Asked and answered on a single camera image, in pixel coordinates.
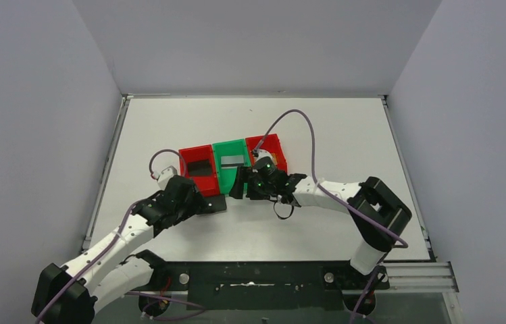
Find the red bin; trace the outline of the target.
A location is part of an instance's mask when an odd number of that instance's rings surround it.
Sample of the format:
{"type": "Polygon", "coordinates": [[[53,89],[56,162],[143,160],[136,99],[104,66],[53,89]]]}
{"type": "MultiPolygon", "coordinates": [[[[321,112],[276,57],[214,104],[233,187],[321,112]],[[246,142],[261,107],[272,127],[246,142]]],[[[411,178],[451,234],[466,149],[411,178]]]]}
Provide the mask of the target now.
{"type": "MultiPolygon", "coordinates": [[[[247,150],[249,152],[249,160],[251,165],[254,165],[257,157],[253,155],[253,149],[258,145],[263,136],[252,136],[245,138],[247,150]]],[[[262,145],[259,147],[259,155],[264,152],[269,152],[274,160],[276,167],[282,171],[288,172],[288,165],[284,156],[280,139],[277,134],[268,134],[262,145]]]]}
{"type": "Polygon", "coordinates": [[[211,144],[182,148],[179,150],[184,167],[180,161],[181,173],[197,185],[205,197],[220,195],[220,185],[216,162],[211,144]]]}

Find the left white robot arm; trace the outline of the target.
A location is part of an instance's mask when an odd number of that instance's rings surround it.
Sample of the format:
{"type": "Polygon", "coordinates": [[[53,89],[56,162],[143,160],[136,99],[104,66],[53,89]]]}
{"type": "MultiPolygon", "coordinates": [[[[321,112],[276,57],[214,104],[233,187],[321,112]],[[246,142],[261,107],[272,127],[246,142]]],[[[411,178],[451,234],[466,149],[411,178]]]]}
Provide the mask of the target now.
{"type": "Polygon", "coordinates": [[[41,271],[31,306],[36,323],[91,323],[101,303],[95,288],[129,254],[194,215],[226,208],[225,196],[205,197],[191,179],[169,177],[163,189],[132,203],[119,226],[86,252],[41,271]]]}

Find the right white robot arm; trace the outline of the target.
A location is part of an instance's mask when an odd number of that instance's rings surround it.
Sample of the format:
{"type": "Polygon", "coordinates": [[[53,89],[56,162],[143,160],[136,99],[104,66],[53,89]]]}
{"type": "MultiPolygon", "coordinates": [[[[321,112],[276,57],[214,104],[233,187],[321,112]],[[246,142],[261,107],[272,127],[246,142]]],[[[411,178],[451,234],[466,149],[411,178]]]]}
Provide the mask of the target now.
{"type": "Polygon", "coordinates": [[[287,174],[269,157],[252,167],[238,167],[229,195],[350,215],[361,241],[349,264],[362,275],[369,275],[395,247],[412,217],[405,203],[379,178],[360,183],[319,181],[304,173],[287,174]]]}

